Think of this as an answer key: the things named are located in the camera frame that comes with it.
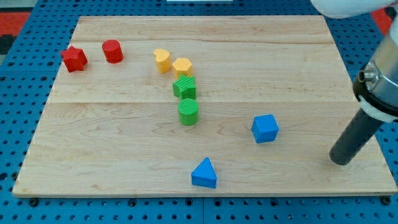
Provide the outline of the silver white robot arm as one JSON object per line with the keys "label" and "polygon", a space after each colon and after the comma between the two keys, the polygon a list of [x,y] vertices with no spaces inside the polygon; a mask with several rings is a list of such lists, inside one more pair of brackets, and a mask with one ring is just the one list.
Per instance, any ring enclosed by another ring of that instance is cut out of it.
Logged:
{"label": "silver white robot arm", "polygon": [[[395,0],[311,0],[315,9],[326,17],[344,19],[389,6]],[[397,19],[376,49],[370,61],[357,75],[360,87],[354,89],[361,109],[374,119],[386,123],[397,121]]]}

